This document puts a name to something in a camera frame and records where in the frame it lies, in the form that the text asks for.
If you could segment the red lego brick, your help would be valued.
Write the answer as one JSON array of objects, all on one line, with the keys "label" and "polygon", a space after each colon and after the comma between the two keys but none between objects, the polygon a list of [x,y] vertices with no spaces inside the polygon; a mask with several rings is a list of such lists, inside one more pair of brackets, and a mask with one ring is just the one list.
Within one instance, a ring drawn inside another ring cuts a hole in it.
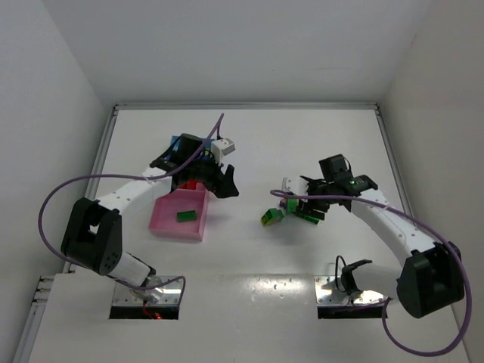
[{"label": "red lego brick", "polygon": [[191,190],[191,191],[204,191],[205,187],[199,181],[190,180],[178,186],[178,189]]}]

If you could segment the yellow-green small lego brick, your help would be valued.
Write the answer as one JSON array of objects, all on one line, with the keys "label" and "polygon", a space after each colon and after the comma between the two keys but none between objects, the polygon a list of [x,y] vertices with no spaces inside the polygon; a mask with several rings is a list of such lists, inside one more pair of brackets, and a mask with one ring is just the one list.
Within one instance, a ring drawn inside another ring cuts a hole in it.
[{"label": "yellow-green small lego brick", "polygon": [[277,208],[268,209],[261,217],[262,226],[269,226],[279,220],[279,210]]}]

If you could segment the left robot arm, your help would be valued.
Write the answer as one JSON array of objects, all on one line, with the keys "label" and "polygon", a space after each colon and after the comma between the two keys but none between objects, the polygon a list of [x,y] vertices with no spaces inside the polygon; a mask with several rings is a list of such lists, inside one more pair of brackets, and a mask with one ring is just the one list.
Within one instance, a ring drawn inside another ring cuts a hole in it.
[{"label": "left robot arm", "polygon": [[222,164],[223,157],[234,150],[234,142],[229,138],[218,137],[205,147],[202,138],[181,134],[133,181],[97,200],[77,200],[61,252],[73,263],[100,276],[145,289],[155,270],[124,251],[123,218],[190,181],[203,184],[219,199],[238,196],[234,167]]}]

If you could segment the green lego plate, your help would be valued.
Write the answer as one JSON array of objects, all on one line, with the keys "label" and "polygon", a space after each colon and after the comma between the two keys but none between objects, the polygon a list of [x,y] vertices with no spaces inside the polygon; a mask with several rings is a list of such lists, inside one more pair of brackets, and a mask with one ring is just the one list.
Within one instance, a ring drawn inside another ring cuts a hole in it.
[{"label": "green lego plate", "polygon": [[192,210],[186,210],[186,211],[181,211],[176,214],[176,220],[177,222],[192,222],[197,220],[197,211],[192,209]]}]

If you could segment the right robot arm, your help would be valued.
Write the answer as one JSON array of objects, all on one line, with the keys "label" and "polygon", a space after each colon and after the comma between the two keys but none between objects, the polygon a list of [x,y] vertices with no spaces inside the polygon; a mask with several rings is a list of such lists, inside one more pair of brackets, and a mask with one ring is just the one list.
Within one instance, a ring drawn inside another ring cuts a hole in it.
[{"label": "right robot arm", "polygon": [[322,178],[300,176],[297,190],[304,196],[301,212],[324,219],[330,206],[344,206],[362,220],[391,250],[402,269],[384,272],[369,259],[345,266],[339,279],[344,292],[373,290],[398,300],[414,318],[422,318],[464,298],[461,254],[391,212],[383,192],[367,175],[355,176],[346,158],[337,154],[320,160]]}]

